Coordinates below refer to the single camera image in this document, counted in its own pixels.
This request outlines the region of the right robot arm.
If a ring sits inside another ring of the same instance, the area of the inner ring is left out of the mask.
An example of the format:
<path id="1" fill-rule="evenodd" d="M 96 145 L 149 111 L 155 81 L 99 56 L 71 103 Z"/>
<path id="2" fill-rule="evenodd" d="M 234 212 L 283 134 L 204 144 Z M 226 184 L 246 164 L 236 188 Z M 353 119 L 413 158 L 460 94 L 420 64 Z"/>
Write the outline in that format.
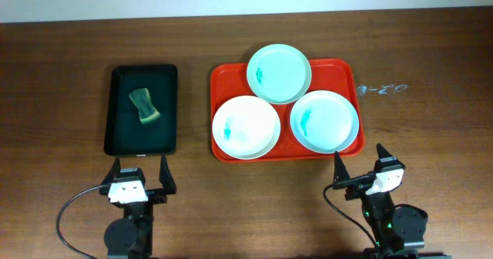
<path id="1" fill-rule="evenodd" d="M 363 258 L 447 258 L 448 255 L 443 253 L 419 252 L 425 246 L 428 214 L 410 204 L 394 203 L 391 191 L 402 184 L 406 166 L 381 144 L 377 144 L 376 149 L 378 159 L 374 169 L 358 177 L 351 177 L 340 154 L 334 154 L 334 178 L 332 184 L 323 190 L 325 201 L 369 237 L 373 246 L 364 249 Z M 344 190 L 347 201 L 359 199 L 361 212 L 370 230 L 329 201 L 329 189 Z"/>

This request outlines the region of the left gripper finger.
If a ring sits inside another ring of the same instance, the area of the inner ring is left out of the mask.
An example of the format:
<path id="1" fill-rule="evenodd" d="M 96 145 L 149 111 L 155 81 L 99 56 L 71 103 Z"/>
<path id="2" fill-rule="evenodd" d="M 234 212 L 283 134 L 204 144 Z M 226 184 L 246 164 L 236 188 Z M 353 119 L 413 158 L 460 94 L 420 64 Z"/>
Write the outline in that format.
<path id="1" fill-rule="evenodd" d="M 176 183 L 170 173 L 165 155 L 162 155 L 160 160 L 159 182 L 165 193 L 176 193 Z"/>
<path id="2" fill-rule="evenodd" d="M 116 174 L 119 173 L 120 169 L 121 169 L 120 159 L 116 158 L 112 167 L 110 168 L 109 172 L 106 174 L 105 178 L 102 180 L 101 184 L 102 185 L 111 184 L 111 182 L 114 181 Z"/>

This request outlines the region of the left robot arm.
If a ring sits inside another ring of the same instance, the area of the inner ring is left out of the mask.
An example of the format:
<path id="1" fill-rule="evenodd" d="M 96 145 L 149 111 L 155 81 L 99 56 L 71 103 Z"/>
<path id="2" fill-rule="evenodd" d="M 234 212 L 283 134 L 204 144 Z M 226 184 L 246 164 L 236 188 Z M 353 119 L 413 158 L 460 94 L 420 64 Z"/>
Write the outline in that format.
<path id="1" fill-rule="evenodd" d="M 161 187 L 147 190 L 143 170 L 123 169 L 115 159 L 103 179 L 99 193 L 123 210 L 123 217 L 114 220 L 104 234 L 108 258 L 150 258 L 153 252 L 153 207 L 167 202 L 176 193 L 176 184 L 165 156 L 159 166 Z"/>

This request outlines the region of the cream white plate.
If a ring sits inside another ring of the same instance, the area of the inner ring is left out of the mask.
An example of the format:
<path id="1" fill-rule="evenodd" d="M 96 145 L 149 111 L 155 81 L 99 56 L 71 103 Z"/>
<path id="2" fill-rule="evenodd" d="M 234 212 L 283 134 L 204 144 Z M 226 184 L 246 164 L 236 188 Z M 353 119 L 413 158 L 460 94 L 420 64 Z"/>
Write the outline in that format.
<path id="1" fill-rule="evenodd" d="M 253 160 L 269 153 L 280 138 L 280 117 L 267 101 L 237 96 L 216 111 L 212 134 L 216 145 L 239 160 Z"/>

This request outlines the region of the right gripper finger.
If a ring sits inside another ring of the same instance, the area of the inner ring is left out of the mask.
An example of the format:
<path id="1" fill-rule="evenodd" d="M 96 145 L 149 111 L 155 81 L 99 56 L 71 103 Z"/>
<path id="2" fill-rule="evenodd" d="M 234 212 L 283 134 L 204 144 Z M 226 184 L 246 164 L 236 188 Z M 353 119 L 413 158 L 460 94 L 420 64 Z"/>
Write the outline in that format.
<path id="1" fill-rule="evenodd" d="M 377 155 L 379 160 L 393 160 L 394 157 L 392 154 L 390 154 L 381 143 L 378 143 L 376 145 L 377 148 Z"/>
<path id="2" fill-rule="evenodd" d="M 334 184 L 343 183 L 350 179 L 350 175 L 347 172 L 347 168 L 344 165 L 343 160 L 340 157 L 340 154 L 336 151 L 334 153 Z"/>

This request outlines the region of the green yellow scrub sponge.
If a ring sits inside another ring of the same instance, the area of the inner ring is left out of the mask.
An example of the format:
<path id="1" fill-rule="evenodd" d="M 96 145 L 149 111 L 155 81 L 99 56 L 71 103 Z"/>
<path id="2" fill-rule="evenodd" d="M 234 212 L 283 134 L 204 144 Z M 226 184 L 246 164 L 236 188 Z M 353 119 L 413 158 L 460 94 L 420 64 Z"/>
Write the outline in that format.
<path id="1" fill-rule="evenodd" d="M 138 110 L 141 124 L 151 123 L 160 117 L 147 88 L 134 89 L 129 93 L 129 98 Z"/>

